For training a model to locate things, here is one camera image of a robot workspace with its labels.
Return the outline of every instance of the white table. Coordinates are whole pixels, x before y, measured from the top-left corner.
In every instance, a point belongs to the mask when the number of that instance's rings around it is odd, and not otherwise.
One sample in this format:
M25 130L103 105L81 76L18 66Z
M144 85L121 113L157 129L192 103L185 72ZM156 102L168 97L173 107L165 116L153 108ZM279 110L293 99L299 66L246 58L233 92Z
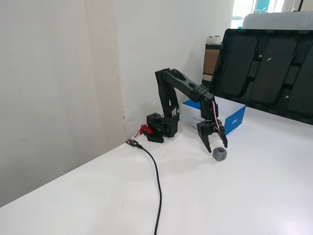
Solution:
M181 123L138 141L160 173L158 235L313 234L312 126L247 108L220 163ZM2 207L0 234L152 235L158 203L151 159L124 144Z

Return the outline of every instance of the blue and white box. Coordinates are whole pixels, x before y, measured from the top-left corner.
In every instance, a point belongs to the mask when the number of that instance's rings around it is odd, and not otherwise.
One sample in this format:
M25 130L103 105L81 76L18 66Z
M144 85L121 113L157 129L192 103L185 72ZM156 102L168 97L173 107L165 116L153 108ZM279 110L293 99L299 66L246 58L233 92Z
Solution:
M215 102L219 106L218 119L222 121L225 134L229 135L243 122L246 106L217 96ZM188 100L182 103L180 108L180 121L182 123L196 129L197 123L204 120L201 118L200 103Z

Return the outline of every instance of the black robotic arm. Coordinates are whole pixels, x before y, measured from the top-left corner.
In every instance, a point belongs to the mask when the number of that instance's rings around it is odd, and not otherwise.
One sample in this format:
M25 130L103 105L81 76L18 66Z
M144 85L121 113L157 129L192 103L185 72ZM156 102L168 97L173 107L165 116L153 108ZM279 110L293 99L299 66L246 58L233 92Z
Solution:
M152 133L144 132L149 141L163 143L163 135L174 137L178 130L179 103L175 89L180 90L194 102L200 102L201 117L205 119L197 124L198 135L207 150L211 153L208 136L217 132L227 148L227 138L222 122L217 119L218 105L214 95L203 85L197 85L176 69L164 69L155 72L158 92L164 112L164 117L154 113L147 116L148 127Z

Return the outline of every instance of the gray cube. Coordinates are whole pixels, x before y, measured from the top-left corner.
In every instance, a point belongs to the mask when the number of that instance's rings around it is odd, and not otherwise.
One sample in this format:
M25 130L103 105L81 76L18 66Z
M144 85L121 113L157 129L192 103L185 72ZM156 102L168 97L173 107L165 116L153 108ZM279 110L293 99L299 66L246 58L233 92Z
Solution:
M226 159L227 152L222 147L217 147L213 150L213 158L218 161L224 161Z

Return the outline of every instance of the black tray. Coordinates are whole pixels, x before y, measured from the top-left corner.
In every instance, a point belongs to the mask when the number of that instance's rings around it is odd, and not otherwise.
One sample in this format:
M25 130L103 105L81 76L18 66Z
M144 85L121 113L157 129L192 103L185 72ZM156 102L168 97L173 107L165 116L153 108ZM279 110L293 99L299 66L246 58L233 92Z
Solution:
M313 31L228 29L210 92L313 124Z

